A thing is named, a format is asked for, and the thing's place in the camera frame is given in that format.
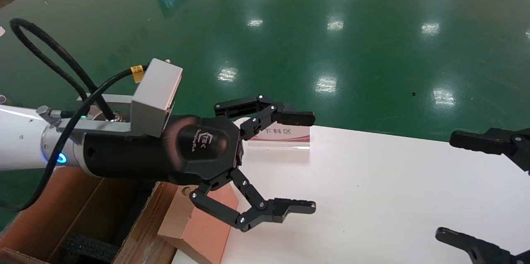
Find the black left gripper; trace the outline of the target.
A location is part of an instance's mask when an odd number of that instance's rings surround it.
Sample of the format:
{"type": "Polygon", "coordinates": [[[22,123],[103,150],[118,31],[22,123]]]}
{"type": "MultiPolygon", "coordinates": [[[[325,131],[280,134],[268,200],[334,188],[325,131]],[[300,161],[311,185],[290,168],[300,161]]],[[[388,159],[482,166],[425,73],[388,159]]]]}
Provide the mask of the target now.
{"type": "Polygon", "coordinates": [[[171,116],[160,137],[86,134],[87,171],[97,177],[222,186],[241,158],[240,129],[224,116],[171,116]]]}

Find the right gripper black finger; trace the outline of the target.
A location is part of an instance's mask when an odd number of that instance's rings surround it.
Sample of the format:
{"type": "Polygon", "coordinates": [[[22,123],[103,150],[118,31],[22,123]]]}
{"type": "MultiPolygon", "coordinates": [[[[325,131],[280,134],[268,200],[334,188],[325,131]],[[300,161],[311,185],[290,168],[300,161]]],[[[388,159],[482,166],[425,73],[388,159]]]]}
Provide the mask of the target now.
{"type": "Polygon", "coordinates": [[[522,171],[530,171],[530,129],[509,131],[489,128],[483,134],[454,131],[449,144],[455,148],[480,151],[485,154],[504,154],[522,171]]]}
{"type": "Polygon", "coordinates": [[[449,228],[438,228],[435,238],[437,241],[466,252],[473,264],[528,264],[530,262],[529,250],[514,255],[498,245],[449,228]]]}

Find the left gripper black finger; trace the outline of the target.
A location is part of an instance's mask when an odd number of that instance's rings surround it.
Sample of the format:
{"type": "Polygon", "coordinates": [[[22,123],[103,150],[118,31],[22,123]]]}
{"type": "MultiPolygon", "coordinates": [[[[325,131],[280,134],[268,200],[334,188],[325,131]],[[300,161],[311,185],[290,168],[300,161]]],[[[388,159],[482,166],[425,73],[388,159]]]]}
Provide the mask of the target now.
{"type": "Polygon", "coordinates": [[[247,232],[261,223],[282,224],[290,213],[313,214],[316,211],[314,201],[280,198],[265,200],[238,168],[222,175],[213,184],[200,184],[191,192],[189,198],[196,208],[242,232],[247,232]],[[230,182],[251,206],[244,213],[239,213],[207,196],[214,185],[226,185],[230,182]]]}
{"type": "Polygon", "coordinates": [[[316,122],[314,112],[298,111],[263,95],[217,103],[214,112],[228,119],[246,117],[240,124],[242,140],[309,140],[310,127],[316,122]]]}

